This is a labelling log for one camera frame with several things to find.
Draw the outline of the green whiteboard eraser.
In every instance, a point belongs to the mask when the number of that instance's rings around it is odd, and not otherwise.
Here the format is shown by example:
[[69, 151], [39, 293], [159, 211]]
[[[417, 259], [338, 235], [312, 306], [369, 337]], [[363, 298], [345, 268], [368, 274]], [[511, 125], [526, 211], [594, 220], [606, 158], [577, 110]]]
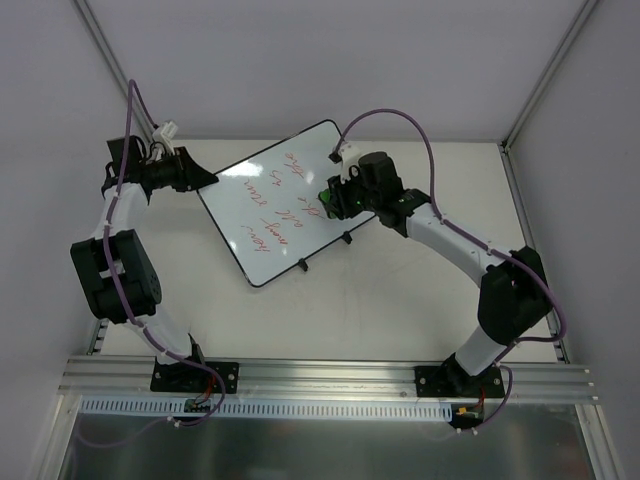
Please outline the green whiteboard eraser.
[[318, 194], [318, 199], [329, 219], [335, 219], [336, 215], [332, 206], [331, 191], [324, 189]]

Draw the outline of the black framed whiteboard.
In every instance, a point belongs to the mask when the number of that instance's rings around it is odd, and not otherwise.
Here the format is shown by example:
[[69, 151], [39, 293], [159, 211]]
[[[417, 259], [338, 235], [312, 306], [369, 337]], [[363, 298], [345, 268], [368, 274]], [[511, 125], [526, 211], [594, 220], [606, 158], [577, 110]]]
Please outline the black framed whiteboard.
[[373, 215], [327, 216], [318, 194], [340, 173], [329, 154], [341, 136], [329, 119], [216, 173], [198, 191], [245, 279], [261, 288], [329, 245], [350, 237]]

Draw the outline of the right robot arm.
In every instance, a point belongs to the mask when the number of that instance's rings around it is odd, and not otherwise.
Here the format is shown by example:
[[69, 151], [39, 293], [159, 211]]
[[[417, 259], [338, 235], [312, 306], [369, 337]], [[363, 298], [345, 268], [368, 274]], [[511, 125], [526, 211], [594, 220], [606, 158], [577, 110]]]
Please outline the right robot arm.
[[318, 196], [330, 218], [371, 212], [383, 226], [431, 248], [478, 286], [476, 329], [424, 385], [433, 395], [471, 395], [494, 363], [551, 311], [539, 254], [530, 247], [499, 252], [454, 225], [437, 213], [430, 195], [404, 187], [385, 152], [340, 151], [329, 158], [341, 168]]

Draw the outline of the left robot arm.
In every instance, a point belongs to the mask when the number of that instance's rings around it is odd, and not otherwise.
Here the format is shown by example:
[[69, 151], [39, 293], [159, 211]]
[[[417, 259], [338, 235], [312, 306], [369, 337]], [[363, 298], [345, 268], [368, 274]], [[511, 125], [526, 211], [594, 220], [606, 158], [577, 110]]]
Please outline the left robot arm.
[[144, 156], [140, 138], [107, 142], [112, 161], [101, 187], [104, 208], [92, 236], [74, 243], [70, 255], [92, 314], [123, 325], [154, 351], [161, 365], [173, 365], [173, 378], [187, 391], [202, 388], [207, 365], [196, 359], [195, 341], [161, 306], [158, 274], [142, 244], [137, 227], [156, 190], [195, 192], [218, 182], [181, 146], [156, 160]]

